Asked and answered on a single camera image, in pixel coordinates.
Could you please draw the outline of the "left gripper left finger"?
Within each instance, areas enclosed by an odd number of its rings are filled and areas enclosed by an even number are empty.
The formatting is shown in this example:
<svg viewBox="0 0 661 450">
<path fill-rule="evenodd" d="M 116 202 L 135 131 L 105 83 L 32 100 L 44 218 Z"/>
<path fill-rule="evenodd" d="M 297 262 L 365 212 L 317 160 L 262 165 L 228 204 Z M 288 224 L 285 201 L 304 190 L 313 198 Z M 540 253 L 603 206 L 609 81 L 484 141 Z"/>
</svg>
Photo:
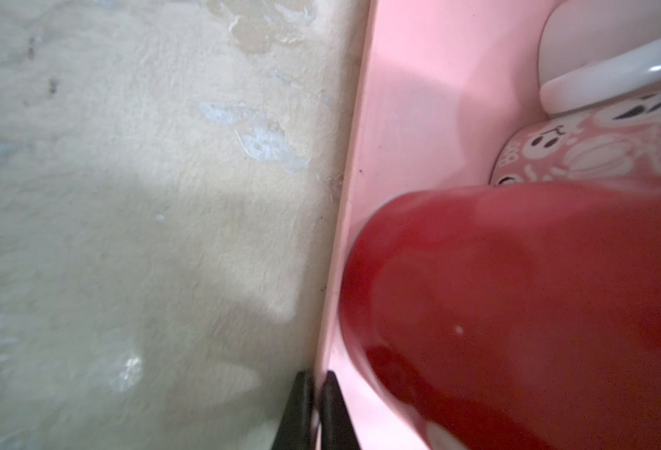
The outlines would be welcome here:
<svg viewBox="0 0 661 450">
<path fill-rule="evenodd" d="M 315 406 L 314 375 L 299 371 L 285 404 L 285 409 L 271 450 L 309 450 L 312 446 L 312 419 Z"/>
</svg>

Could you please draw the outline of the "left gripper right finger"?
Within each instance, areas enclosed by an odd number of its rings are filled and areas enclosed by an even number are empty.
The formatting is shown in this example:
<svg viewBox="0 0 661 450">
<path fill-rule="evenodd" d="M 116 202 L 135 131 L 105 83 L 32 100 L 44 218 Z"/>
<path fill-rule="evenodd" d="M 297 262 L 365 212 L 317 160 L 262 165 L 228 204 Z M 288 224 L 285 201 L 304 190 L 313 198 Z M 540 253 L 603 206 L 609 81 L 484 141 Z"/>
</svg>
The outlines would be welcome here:
<svg viewBox="0 0 661 450">
<path fill-rule="evenodd" d="M 333 371 L 327 372 L 320 395 L 320 449 L 360 450 L 341 386 Z"/>
</svg>

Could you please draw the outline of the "white mug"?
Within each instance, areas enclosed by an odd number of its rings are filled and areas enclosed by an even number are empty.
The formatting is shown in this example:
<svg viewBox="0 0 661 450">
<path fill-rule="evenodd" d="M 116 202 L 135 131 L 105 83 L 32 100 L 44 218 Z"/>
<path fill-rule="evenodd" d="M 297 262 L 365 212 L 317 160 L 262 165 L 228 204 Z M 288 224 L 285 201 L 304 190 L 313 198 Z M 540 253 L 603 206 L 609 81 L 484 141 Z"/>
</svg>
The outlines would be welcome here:
<svg viewBox="0 0 661 450">
<path fill-rule="evenodd" d="M 661 86 L 661 1 L 565 1 L 540 41 L 542 108 L 559 116 Z"/>
</svg>

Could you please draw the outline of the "pink ghost pattern mug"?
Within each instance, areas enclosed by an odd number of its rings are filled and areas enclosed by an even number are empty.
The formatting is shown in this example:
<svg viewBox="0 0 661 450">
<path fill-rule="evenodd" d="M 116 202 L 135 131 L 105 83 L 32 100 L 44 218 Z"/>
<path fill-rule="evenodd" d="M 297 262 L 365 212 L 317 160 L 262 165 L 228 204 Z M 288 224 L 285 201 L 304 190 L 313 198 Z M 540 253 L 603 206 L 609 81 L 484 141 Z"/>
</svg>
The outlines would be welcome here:
<svg viewBox="0 0 661 450">
<path fill-rule="evenodd" d="M 508 140 L 492 186 L 661 176 L 661 90 L 535 124 Z"/>
</svg>

